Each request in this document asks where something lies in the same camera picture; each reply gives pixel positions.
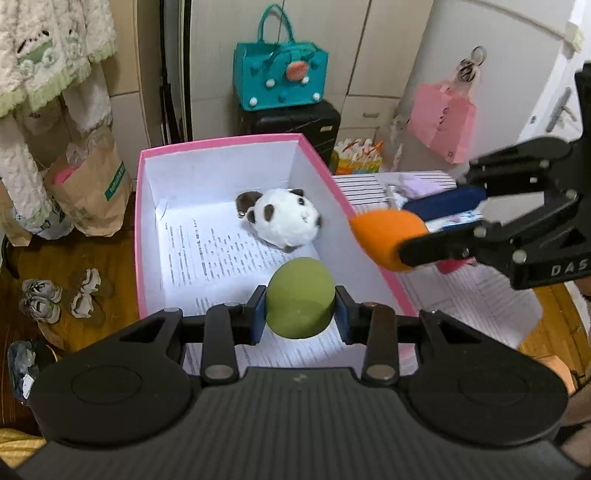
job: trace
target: yellow blanket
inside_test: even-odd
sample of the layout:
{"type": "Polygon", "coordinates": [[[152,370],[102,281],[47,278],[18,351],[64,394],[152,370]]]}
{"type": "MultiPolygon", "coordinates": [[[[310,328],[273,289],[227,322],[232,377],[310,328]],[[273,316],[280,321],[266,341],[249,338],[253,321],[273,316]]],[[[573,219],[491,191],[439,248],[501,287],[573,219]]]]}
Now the yellow blanket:
{"type": "Polygon", "coordinates": [[[42,437],[34,437],[12,429],[0,429],[0,458],[15,468],[45,445],[42,437]]]}

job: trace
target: orange pom pom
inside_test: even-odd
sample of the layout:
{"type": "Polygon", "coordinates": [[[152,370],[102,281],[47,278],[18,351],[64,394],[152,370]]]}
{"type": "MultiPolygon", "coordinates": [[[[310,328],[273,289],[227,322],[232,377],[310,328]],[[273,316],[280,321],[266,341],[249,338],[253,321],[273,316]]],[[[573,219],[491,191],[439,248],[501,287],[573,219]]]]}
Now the orange pom pom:
{"type": "Polygon", "coordinates": [[[291,82],[299,82],[308,73],[308,64],[303,60],[292,61],[285,70],[285,76],[291,82]]]}
{"type": "Polygon", "coordinates": [[[429,233],[425,222],[406,210],[373,210],[352,218],[349,224],[365,253],[380,267],[395,272],[413,269],[400,260],[402,244],[429,233]]]}

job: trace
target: pink paper bag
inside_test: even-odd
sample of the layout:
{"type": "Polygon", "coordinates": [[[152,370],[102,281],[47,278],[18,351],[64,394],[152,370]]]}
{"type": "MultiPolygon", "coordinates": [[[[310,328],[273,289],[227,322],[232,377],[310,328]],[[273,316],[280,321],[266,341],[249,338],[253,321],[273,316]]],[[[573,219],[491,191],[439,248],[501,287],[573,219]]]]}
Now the pink paper bag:
{"type": "Polygon", "coordinates": [[[452,85],[422,83],[417,89],[408,131],[449,163],[467,160],[476,119],[469,93],[452,85]]]}

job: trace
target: white striped cloth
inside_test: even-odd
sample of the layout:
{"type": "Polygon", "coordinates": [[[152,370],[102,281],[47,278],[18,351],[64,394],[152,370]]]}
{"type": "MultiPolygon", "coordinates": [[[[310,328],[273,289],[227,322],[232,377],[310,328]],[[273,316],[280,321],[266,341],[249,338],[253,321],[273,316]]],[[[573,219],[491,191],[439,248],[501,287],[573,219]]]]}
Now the white striped cloth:
{"type": "MultiPolygon", "coordinates": [[[[444,189],[456,182],[441,171],[404,172],[431,180],[444,189]]],[[[358,213],[389,208],[385,188],[400,173],[343,175],[334,177],[358,213]]],[[[485,265],[467,265],[443,275],[434,265],[397,275],[417,309],[441,310],[512,348],[517,348],[542,317],[532,290],[515,291],[509,280],[485,265]]]]}

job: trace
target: purple cloth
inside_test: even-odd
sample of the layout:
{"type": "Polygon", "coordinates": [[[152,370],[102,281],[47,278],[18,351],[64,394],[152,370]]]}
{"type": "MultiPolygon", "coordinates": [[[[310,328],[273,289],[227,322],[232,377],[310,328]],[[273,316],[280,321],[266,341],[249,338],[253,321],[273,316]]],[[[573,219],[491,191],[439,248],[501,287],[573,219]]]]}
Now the purple cloth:
{"type": "Polygon", "coordinates": [[[400,189],[400,193],[409,200],[427,197],[445,190],[436,182],[419,178],[411,173],[400,174],[395,184],[400,189]]]}

